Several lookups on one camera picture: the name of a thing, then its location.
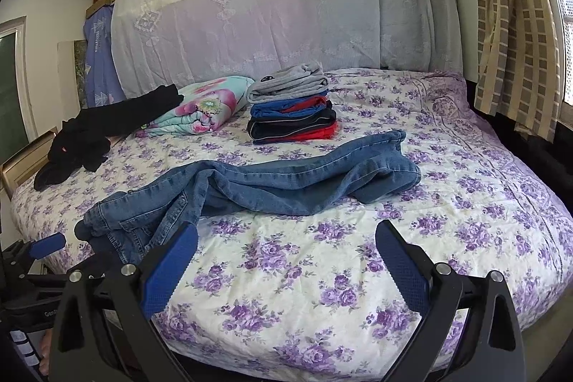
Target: person's foot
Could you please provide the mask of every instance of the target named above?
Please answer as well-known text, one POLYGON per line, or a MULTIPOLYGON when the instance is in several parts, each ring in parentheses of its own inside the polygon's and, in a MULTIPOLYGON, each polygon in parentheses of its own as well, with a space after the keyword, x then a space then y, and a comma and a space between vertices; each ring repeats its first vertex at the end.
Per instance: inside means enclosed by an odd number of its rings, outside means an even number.
POLYGON ((47 376, 50 373, 50 347, 52 345, 52 329, 46 330, 39 344, 42 361, 39 363, 39 371, 47 376))

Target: gray folded shirt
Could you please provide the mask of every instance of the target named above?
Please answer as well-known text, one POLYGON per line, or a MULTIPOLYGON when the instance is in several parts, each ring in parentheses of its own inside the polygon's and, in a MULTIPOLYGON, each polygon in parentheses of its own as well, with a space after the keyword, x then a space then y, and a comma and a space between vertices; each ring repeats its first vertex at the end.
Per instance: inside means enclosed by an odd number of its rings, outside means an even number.
POLYGON ((251 104, 313 96, 328 89, 328 78, 317 61, 295 65, 261 78, 247 89, 251 104))

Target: window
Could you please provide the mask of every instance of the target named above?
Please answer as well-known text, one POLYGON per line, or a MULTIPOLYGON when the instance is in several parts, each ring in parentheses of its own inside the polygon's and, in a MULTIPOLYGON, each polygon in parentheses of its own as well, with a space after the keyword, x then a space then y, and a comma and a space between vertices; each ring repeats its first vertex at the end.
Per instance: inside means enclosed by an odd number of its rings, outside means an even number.
POLYGON ((562 60, 565 84, 560 120, 573 126, 573 0, 557 0, 563 25, 563 47, 565 57, 562 60))
POLYGON ((37 136, 24 71, 24 25, 0 24, 0 164, 37 136))

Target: floral bedsheet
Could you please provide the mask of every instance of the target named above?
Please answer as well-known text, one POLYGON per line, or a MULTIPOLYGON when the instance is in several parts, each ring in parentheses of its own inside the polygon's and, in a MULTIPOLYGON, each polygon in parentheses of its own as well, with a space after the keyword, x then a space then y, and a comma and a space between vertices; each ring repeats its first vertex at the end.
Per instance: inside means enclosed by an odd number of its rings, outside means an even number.
MULTIPOLYGON (((13 199, 25 238, 63 232, 48 258, 63 271, 91 253, 73 228, 95 202, 200 159, 244 165, 324 154, 351 139, 406 130, 402 150, 418 186, 362 205, 343 199, 309 217, 253 212, 199 222, 198 253, 155 323, 174 351, 284 381, 379 380, 420 318, 406 308, 374 245, 391 219, 406 241, 458 272, 505 275, 520 325, 533 324, 573 276, 573 221, 562 202, 468 108, 448 72, 342 69, 329 73, 341 128, 330 141, 253 146, 247 109, 203 136, 129 137, 96 173, 83 169, 42 193, 13 199)), ((437 365, 451 357, 463 313, 437 365)))

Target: checkered curtain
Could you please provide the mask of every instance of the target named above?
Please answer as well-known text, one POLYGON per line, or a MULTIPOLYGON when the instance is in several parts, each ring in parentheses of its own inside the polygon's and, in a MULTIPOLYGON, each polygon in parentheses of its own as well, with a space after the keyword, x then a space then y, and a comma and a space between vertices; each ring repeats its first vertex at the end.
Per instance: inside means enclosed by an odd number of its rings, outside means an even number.
POLYGON ((478 0, 476 109, 552 141, 562 100, 557 47, 549 0, 478 0))

